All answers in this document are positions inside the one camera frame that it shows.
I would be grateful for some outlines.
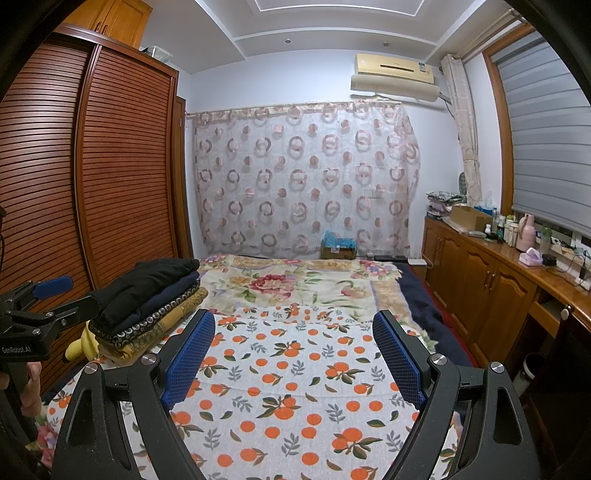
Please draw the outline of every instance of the yellow plush toy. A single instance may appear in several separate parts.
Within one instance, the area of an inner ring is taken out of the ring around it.
[[[95,334],[88,329],[88,322],[82,331],[82,335],[78,340],[74,340],[66,349],[64,358],[71,362],[76,360],[80,355],[85,354],[86,358],[91,361],[99,356],[99,342],[95,339]]]

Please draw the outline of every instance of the wardrobe louvered door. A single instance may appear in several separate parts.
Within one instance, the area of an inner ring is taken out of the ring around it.
[[[98,52],[81,171],[97,286],[138,260],[177,255],[169,174],[174,81],[111,49]]]
[[[0,205],[6,250],[0,291],[27,280],[70,275],[74,289],[40,302],[46,310],[90,290],[73,204],[72,143],[91,45],[49,39],[29,59],[0,103]],[[41,381],[65,370],[61,352],[82,326],[57,340]]]
[[[0,292],[70,275],[71,292],[35,306],[47,311],[138,261],[177,256],[189,241],[173,216],[184,188],[171,165],[177,75],[79,27],[58,27],[33,54],[0,103]],[[62,356],[82,329],[53,343],[42,391],[72,368]]]

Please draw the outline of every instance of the blue handle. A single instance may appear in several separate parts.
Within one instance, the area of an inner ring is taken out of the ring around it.
[[[37,300],[45,300],[55,295],[61,295],[70,291],[74,287],[74,282],[71,277],[64,275],[62,277],[54,278],[41,282],[33,289],[33,298]]]
[[[195,380],[215,333],[215,319],[210,312],[206,312],[166,372],[166,390],[162,394],[162,405],[168,410],[172,410],[175,404],[187,398],[187,392]]]
[[[427,397],[421,385],[420,369],[382,313],[374,316],[373,327],[375,342],[400,389],[400,394],[405,401],[421,410],[427,402]]]

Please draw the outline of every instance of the floral bedspread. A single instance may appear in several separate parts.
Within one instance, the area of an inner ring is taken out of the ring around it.
[[[390,308],[408,334],[430,342],[394,288],[400,272],[362,262],[346,269],[259,262],[228,255],[202,264],[210,291],[203,307],[222,313],[186,400],[171,412],[179,435],[207,480],[381,479],[418,412],[402,399],[371,318]],[[382,283],[392,288],[391,300],[376,295]],[[76,381],[48,406],[56,432]],[[142,476],[156,479],[133,407],[122,403],[122,411]],[[454,418],[433,479],[446,476],[458,431]]]
[[[277,260],[214,255],[199,273],[209,295],[203,308],[233,315],[243,308],[308,305],[304,321],[330,322],[346,315],[346,323],[371,322],[390,310],[402,325],[419,333],[429,350],[436,342],[413,321],[393,264],[367,260]],[[273,320],[290,318],[289,309],[273,312]]]

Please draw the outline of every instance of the beige curtain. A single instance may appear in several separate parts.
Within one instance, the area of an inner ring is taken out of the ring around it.
[[[470,86],[461,60],[448,54],[441,61],[441,68],[455,111],[458,139],[464,161],[464,174],[466,175],[467,201],[468,205],[473,206],[482,200],[482,186],[478,163],[478,135]]]
[[[326,230],[358,250],[408,255],[420,151],[408,114],[389,102],[202,112],[196,190],[209,251],[318,255]]]

